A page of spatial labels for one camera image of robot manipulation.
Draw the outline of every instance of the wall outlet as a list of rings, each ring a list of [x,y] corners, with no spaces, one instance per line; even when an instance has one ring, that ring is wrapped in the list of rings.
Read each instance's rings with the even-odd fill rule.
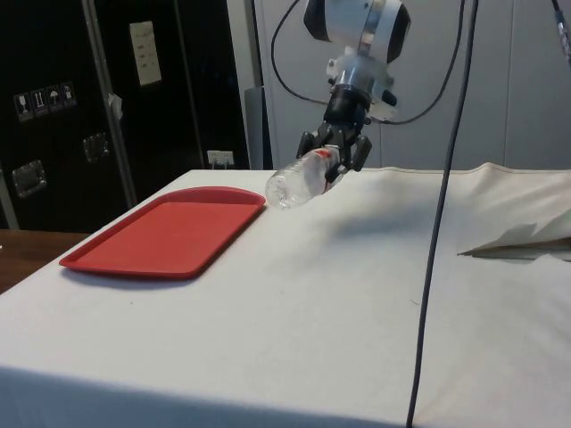
[[[235,165],[233,152],[209,150],[206,154],[208,155],[208,163],[213,168],[228,169]]]

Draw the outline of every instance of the red tray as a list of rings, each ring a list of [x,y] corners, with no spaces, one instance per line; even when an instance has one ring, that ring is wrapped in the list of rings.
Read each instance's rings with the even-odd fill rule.
[[[198,277],[262,212],[265,199],[231,187],[165,194],[60,261],[82,272]]]

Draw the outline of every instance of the paper sign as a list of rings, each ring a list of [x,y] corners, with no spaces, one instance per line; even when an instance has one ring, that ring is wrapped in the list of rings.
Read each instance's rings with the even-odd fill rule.
[[[138,22],[129,25],[133,52],[137,64],[139,84],[141,86],[160,82],[161,66],[157,56],[157,46],[154,43],[154,28],[151,21]]]

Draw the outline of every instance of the black cabinet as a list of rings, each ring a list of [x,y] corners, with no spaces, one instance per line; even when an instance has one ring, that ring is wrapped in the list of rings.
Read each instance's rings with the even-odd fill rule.
[[[95,0],[95,9],[112,88],[123,100],[121,127],[141,200],[204,165],[177,13],[172,0]],[[133,33],[141,27],[148,34],[139,40]],[[152,42],[154,64],[138,65],[158,70],[149,83],[137,55],[148,55]]]
[[[0,55],[0,161],[20,228],[116,218],[127,205],[81,2],[2,2]]]
[[[0,36],[0,196],[20,228],[93,232],[209,150],[249,167],[226,0],[8,0]]]

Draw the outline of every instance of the plastic water bottle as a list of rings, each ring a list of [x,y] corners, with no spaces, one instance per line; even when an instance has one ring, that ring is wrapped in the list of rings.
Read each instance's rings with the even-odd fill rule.
[[[328,192],[341,181],[327,182],[325,175],[339,162],[339,149],[323,147],[307,153],[291,165],[279,170],[266,184],[266,199],[281,210],[296,208]]]

